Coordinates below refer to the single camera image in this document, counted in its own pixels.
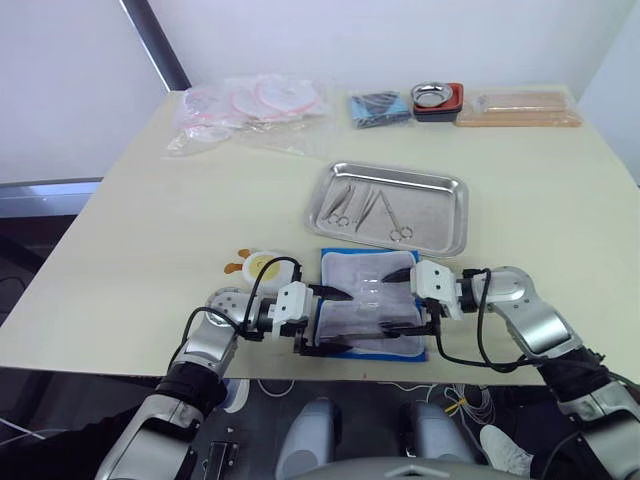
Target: blue package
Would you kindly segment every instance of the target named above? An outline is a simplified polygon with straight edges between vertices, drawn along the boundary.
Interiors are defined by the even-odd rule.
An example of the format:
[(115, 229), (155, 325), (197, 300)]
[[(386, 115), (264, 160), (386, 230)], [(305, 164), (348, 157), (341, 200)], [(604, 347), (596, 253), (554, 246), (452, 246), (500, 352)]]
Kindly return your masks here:
[(351, 120), (356, 128), (379, 127), (406, 122), (409, 105), (398, 92), (379, 92), (351, 97)]
[[(383, 249), (366, 249), (366, 248), (323, 248), (321, 252), (321, 258), (324, 258), (325, 255), (329, 253), (340, 253), (346, 255), (354, 255), (354, 254), (372, 254), (372, 253), (389, 253), (394, 252), (394, 250), (383, 250)], [(416, 262), (419, 260), (418, 252), (411, 251), (409, 252), (414, 257)], [(313, 338), (317, 337), (317, 329), (320, 318), (320, 312), (322, 311), (323, 301), (320, 300), (318, 302), (318, 309), (316, 312), (316, 321), (315, 328), (313, 332)], [(420, 303), (416, 300), (416, 309), (421, 318), (421, 309)], [(385, 361), (399, 361), (399, 362), (425, 362), (427, 360), (427, 352), (426, 352), (426, 343), (423, 342), (422, 351), (418, 355), (407, 356), (407, 355), (395, 355), (392, 353), (364, 353), (364, 352), (354, 352), (349, 351), (341, 354), (330, 355), (335, 358), (357, 358), (357, 359), (366, 359), (366, 360), (385, 360)]]

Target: small metal bowl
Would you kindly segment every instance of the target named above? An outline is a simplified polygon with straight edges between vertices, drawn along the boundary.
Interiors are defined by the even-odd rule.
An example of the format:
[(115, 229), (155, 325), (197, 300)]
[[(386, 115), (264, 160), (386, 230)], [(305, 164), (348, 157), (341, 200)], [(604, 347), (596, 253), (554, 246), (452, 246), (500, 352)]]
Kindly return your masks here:
[(446, 83), (424, 82), (411, 89), (413, 103), (420, 107), (437, 107), (453, 96), (453, 90)]

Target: cable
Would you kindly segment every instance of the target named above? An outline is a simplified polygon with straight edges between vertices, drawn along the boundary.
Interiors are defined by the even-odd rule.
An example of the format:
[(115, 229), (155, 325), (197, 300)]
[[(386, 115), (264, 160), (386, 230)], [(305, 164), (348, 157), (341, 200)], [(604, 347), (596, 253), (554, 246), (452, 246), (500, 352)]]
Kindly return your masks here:
[(185, 325), (184, 331), (182, 332), (183, 345), (184, 345), (184, 342), (186, 342), (187, 339), (189, 338), (189, 330), (191, 330), (191, 324), (193, 323), (193, 320), (196, 318), (196, 315), (198, 315), (200, 312), (207, 312), (207, 313), (216, 315), (217, 317), (220, 317), (222, 320), (224, 320), (224, 322), (227, 325), (233, 328), (233, 331), (236, 332), (236, 334), (238, 334), (240, 337), (243, 336), (243, 332), (241, 331), (240, 327), (226, 313), (223, 313), (216, 308), (198, 307), (193, 312), (191, 312), (191, 315), (189, 315), (189, 318), (187, 319), (187, 324)]
[(487, 306), (487, 295), (489, 293), (489, 283), (491, 282), (491, 269), (483, 268), (482, 271), (485, 274), (485, 282), (484, 287), (482, 288), (482, 296), (480, 297), (480, 305), (478, 305), (478, 329), (476, 331), (476, 338), (478, 340), (478, 349), (480, 350), (480, 355), (482, 355), (482, 359), (485, 361), (489, 368), (495, 370), (500, 373), (509, 373), (513, 372), (516, 368), (520, 366), (520, 362), (512, 362), (511, 365), (498, 365), (493, 363), (487, 355), (487, 351), (484, 349), (484, 341), (482, 339), (482, 326), (484, 324), (484, 310)]
[(189, 338), (189, 332), (191, 331), (191, 325), (193, 325), (193, 321), (195, 320), (196, 315), (198, 315), (201, 312), (211, 313), (213, 315), (220, 317), (222, 320), (224, 320), (224, 322), (227, 325), (233, 328), (233, 331), (236, 332), (238, 336), (244, 337), (244, 332), (241, 331), (238, 324), (236, 324), (226, 313), (223, 313), (220, 310), (211, 308), (211, 307), (198, 307), (193, 312), (191, 312), (191, 314), (189, 315), (189, 318), (187, 319), (187, 323), (185, 324), (184, 330), (182, 331), (182, 340), (180, 341), (180, 345), (178, 345), (178, 348), (176, 348), (176, 351), (173, 352), (173, 355), (171, 356), (171, 360), (169, 360), (169, 367), (171, 367), (171, 364), (173, 363), (175, 358), (178, 356), (178, 352), (180, 352), (180, 349), (187, 342), (187, 339)]
[(431, 392), (433, 392), (433, 390), (439, 385), (440, 385), (439, 383), (434, 383), (433, 385), (431, 385), (431, 387), (427, 391), (427, 398), (425, 399), (425, 402), (429, 403), (429, 397), (431, 396)]
[(544, 469), (542, 470), (542, 475), (540, 476), (540, 480), (544, 480), (547, 477), (547, 473), (549, 473), (549, 467), (551, 466), (551, 461), (556, 456), (558, 451), (567, 442), (573, 440), (574, 438), (577, 438), (579, 435), (580, 435), (580, 432), (573, 432), (572, 434), (567, 435), (566, 437), (564, 437), (562, 440), (560, 440), (558, 442), (558, 444), (554, 447), (553, 451), (551, 452), (551, 455), (549, 455), (549, 458), (547, 459), (547, 462), (544, 464)]
[(36, 437), (38, 440), (44, 440), (45, 438), (42, 435), (38, 435), (37, 433), (32, 432), (28, 428), (24, 428), (24, 427), (21, 427), (20, 425), (16, 425), (15, 423), (10, 422), (9, 420), (5, 420), (4, 418), (0, 418), (0, 423), (4, 423), (7, 427), (18, 430), (19, 432), (26, 433), (27, 435)]
[(638, 395), (640, 395), (640, 385), (638, 385), (637, 383), (629, 380), (627, 377), (623, 377), (619, 373), (609, 372), (609, 376), (611, 378), (618, 380), (619, 382), (626, 384), (627, 387), (631, 388), (632, 390), (635, 390), (635, 392)]
[[(453, 385), (453, 391), (455, 394), (466, 400), (465, 388), (466, 385), (462, 383), (457, 383)], [(491, 393), (486, 388), (480, 389), (481, 392), (481, 401), (479, 406), (472, 405), (469, 401), (465, 401), (461, 404), (465, 413), (469, 416), (471, 420), (473, 420), (478, 425), (490, 425), (495, 422), (496, 412), (493, 406), (493, 399), (491, 398)]]
[[(522, 359), (522, 357), (520, 357), (518, 360), (516, 360), (515, 362), (507, 362), (507, 363), (496, 363), (491, 361), (491, 359), (488, 357), (487, 352), (484, 348), (484, 342), (482, 339), (482, 327), (484, 324), (484, 310), (486, 307), (486, 303), (487, 303), (487, 294), (489, 292), (489, 283), (491, 282), (491, 270), (488, 268), (485, 268), (482, 270), (485, 274), (486, 274), (486, 281), (484, 284), (484, 287), (482, 289), (482, 295), (480, 298), (480, 305), (478, 306), (478, 328), (477, 328), (477, 332), (476, 332), (476, 337), (477, 337), (477, 341), (478, 341), (478, 349), (480, 350), (480, 354), (482, 355), (482, 358), (484, 360), (484, 362), (475, 362), (473, 360), (465, 360), (465, 359), (461, 359), (461, 358), (455, 358), (455, 357), (451, 357), (449, 355), (447, 355), (444, 351), (444, 346), (442, 344), (442, 330), (441, 330), (441, 326), (440, 326), (440, 308), (439, 308), (439, 304), (437, 304), (438, 302), (435, 302), (437, 304), (436, 308), (431, 308), (429, 309), (431, 312), (431, 318), (432, 318), (432, 322), (433, 322), (433, 330), (434, 330), (434, 335), (436, 337), (436, 346), (438, 348), (438, 353), (442, 356), (442, 358), (444, 358), (445, 360), (449, 360), (450, 362), (453, 363), (458, 363), (461, 365), (467, 365), (467, 366), (472, 366), (472, 367), (482, 367), (482, 368), (491, 368), (492, 370), (495, 370), (496, 372), (499, 373), (510, 373), (513, 372), (514, 370), (516, 370), (519, 367), (525, 366), (525, 365), (534, 365), (536, 367), (542, 366), (542, 365), (549, 365), (549, 364), (556, 364), (556, 365), (564, 365), (564, 366), (568, 366), (568, 367), (575, 367), (575, 368), (583, 368), (585, 370), (592, 370), (592, 371), (598, 371), (601, 370), (602, 368), (606, 368), (603, 367), (602, 365), (594, 365), (594, 364), (590, 364), (590, 363), (586, 363), (586, 362), (580, 362), (580, 361), (575, 361), (575, 360), (565, 360), (565, 359), (556, 359), (556, 358), (537, 358), (537, 359)], [(640, 394), (640, 385), (637, 385), (635, 382), (629, 380), (626, 377), (623, 377), (620, 374), (614, 373), (614, 372), (607, 372), (608, 375), (611, 378), (614, 378), (624, 384), (626, 384), (629, 388), (635, 390), (637, 393)]]
[(421, 388), (429, 388), (429, 389), (431, 389), (431, 388), (436, 386), (436, 384), (433, 384), (433, 385), (416, 385), (415, 387), (406, 388), (406, 387), (403, 387), (402, 385), (398, 385), (397, 383), (394, 383), (394, 382), (378, 382), (378, 385), (393, 385), (394, 387), (399, 388), (403, 392), (413, 392), (413, 391), (419, 390)]
[[(467, 431), (467, 433), (469, 434), (469, 436), (471, 437), (471, 440), (473, 441), (473, 444), (475, 445), (475, 447), (480, 451), (480, 453), (482, 453), (482, 455), (484, 455), (485, 460), (487, 460), (487, 463), (489, 463), (488, 461), (488, 456), (487, 453), (483, 450), (482, 446), (478, 443), (478, 440), (476, 439), (476, 436), (473, 434), (473, 432), (471, 431), (471, 429), (469, 428), (469, 426), (467, 425), (467, 422), (464, 418), (465, 413), (467, 415), (469, 415), (469, 412), (467, 411), (467, 409), (465, 407), (470, 406), (469, 402), (466, 401), (466, 398), (464, 396), (460, 395), (460, 388), (464, 387), (464, 384), (456, 384), (456, 385), (452, 385), (451, 387), (446, 387), (444, 389), (444, 396), (454, 402), (457, 402), (460, 404), (460, 407), (451, 415), (455, 415), (458, 410), (460, 411), (460, 422), (462, 423), (462, 426), (464, 427), (464, 429)], [(458, 400), (456, 401), (455, 398), (452, 398), (451, 396), (449, 396), (449, 393), (453, 393), (454, 395), (456, 395), (458, 397)]]
[[(43, 430), (34, 430), (33, 433), (35, 433), (35, 434), (50, 433), (50, 432), (62, 433), (62, 432), (66, 432), (66, 431), (67, 430), (65, 430), (64, 428), (45, 428)], [(5, 445), (9, 445), (10, 443), (17, 442), (18, 440), (21, 440), (21, 439), (26, 438), (26, 437), (31, 437), (31, 436), (32, 435), (30, 433), (23, 433), (22, 435), (18, 435), (17, 437), (10, 438), (9, 440), (5, 440), (4, 442), (0, 442), (0, 448), (4, 447)]]
[(467, 400), (465, 398), (461, 398), (460, 400), (458, 400), (456, 403), (454, 403), (453, 405), (447, 407), (444, 409), (444, 413), (449, 413), (451, 410), (455, 409), (455, 412), (457, 412), (458, 410), (460, 410), (460, 408), (462, 407), (462, 405), (464, 405), (467, 402)]
[(293, 390), (293, 386), (296, 384), (295, 380), (291, 380), (291, 385), (289, 385), (289, 387), (284, 392), (273, 393), (273, 392), (267, 390), (267, 388), (262, 384), (262, 380), (258, 379), (256, 381), (258, 382), (258, 386), (260, 387), (260, 390), (262, 390), (262, 392), (265, 395), (267, 395), (268, 397), (271, 397), (271, 398), (286, 397), (287, 395), (289, 395), (291, 393), (291, 390)]
[(244, 319), (242, 320), (242, 331), (246, 332), (249, 329), (249, 314), (251, 313), (251, 307), (253, 306), (253, 300), (256, 298), (258, 294), (258, 287), (260, 286), (260, 282), (262, 281), (262, 277), (267, 272), (268, 268), (277, 262), (291, 262), (293, 263), (293, 275), (291, 278), (292, 282), (299, 281), (302, 277), (300, 269), (302, 265), (293, 257), (275, 257), (269, 260), (264, 264), (264, 267), (258, 273), (256, 277), (256, 281), (253, 284), (253, 288), (251, 289), (251, 294), (249, 295), (249, 301), (247, 302), (247, 309), (244, 311)]
[(471, 440), (473, 441), (473, 444), (475, 445), (475, 447), (480, 451), (480, 453), (482, 453), (482, 455), (484, 456), (484, 459), (487, 461), (488, 465), (491, 465), (491, 463), (489, 462), (489, 456), (487, 455), (487, 452), (484, 451), (484, 449), (482, 448), (482, 446), (480, 445), (480, 443), (478, 442), (478, 439), (476, 438), (476, 436), (473, 434), (473, 432), (471, 431), (471, 429), (469, 428), (469, 425), (467, 425), (466, 420), (464, 419), (464, 414), (465, 411), (462, 410), (460, 412), (460, 422), (462, 423), (462, 426), (464, 427), (464, 429), (467, 431), (467, 433), (469, 434), (469, 436), (471, 437)]

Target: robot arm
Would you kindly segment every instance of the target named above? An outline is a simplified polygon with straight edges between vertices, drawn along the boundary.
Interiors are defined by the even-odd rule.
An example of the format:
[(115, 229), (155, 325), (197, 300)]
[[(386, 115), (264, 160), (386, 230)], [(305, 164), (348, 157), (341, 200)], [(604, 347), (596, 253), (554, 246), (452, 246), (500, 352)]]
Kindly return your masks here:
[[(464, 277), (457, 279), (448, 268), (426, 260), (389, 277), (393, 278), (384, 281), (410, 281), (414, 295), (427, 305), (437, 305), (438, 315), (442, 309), (454, 320), (479, 309), (489, 280), (486, 273), (477, 270), (465, 271)], [(250, 332), (252, 337), (245, 338), (251, 340), (260, 340), (265, 332), (274, 338), (294, 336), (294, 351), (303, 355), (349, 348), (309, 346), (304, 338), (313, 312), (312, 297), (327, 292), (327, 287), (299, 281), (282, 287), (276, 299), (257, 295), (254, 302), (238, 289), (216, 292), (208, 301), (209, 311), (201, 325), (179, 347), (167, 375), (105, 457), (96, 479), (190, 478), (196, 455), (189, 445), (203, 420), (226, 397), (222, 377), (237, 348), (239, 333)], [(506, 321), (525, 358), (539, 370), (560, 410), (578, 422), (581, 439), (606, 472), (623, 479), (639, 471), (640, 407), (610, 378), (600, 365), (601, 357), (587, 350), (566, 320), (538, 297), (531, 278), (514, 267), (494, 270), (484, 302), (487, 310)], [(400, 334), (425, 334), (418, 330)]]
[(454, 320), (478, 310), (489, 281), (487, 310), (505, 320), (515, 343), (558, 399), (558, 408), (579, 425), (581, 440), (608, 475), (624, 479), (640, 472), (640, 406), (600, 365), (602, 357), (587, 350), (562, 315), (540, 299), (529, 275), (500, 267), (490, 275), (465, 271), (456, 279), (448, 268), (423, 260), (411, 269), (409, 281), (414, 295), (437, 301)]
[[(96, 480), (191, 478), (196, 454), (190, 444), (204, 419), (226, 398), (222, 377), (237, 348), (239, 332), (249, 340), (260, 340), (265, 332), (274, 338), (295, 336), (298, 353), (315, 354), (313, 347), (300, 343), (314, 294), (351, 299), (339, 290), (299, 281), (282, 287), (277, 298), (257, 294), (253, 302), (249, 294), (235, 288), (214, 293), (207, 307), (194, 312), (205, 311), (202, 323), (178, 348), (167, 375), (107, 454)], [(241, 327), (249, 304), (245, 332)]]

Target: plastic bag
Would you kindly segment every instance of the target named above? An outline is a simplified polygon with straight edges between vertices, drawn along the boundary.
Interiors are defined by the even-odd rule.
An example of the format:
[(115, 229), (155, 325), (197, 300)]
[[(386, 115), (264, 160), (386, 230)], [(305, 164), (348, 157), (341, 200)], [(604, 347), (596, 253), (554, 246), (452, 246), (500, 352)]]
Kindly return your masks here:
[(578, 127), (582, 118), (563, 91), (495, 90), (464, 99), (458, 127)]
[(330, 108), (324, 97), (310, 80), (283, 75), (236, 77), (190, 88), (176, 113), (176, 134), (167, 150), (171, 156), (186, 156), (236, 137), (250, 146), (315, 153), (308, 137), (318, 126), (327, 126)]
[(354, 94), (349, 98), (351, 122), (355, 128), (371, 128), (408, 122), (411, 110), (399, 92)]
[[(322, 284), (353, 296), (350, 302), (324, 301), (319, 307), (315, 344), (323, 338), (349, 334), (381, 333), (380, 323), (420, 326), (422, 318), (415, 298), (402, 284), (382, 283), (389, 272), (416, 263), (411, 252), (338, 253), (322, 256)], [(376, 353), (378, 359), (416, 357), (424, 353), (424, 337), (350, 339), (352, 355)]]

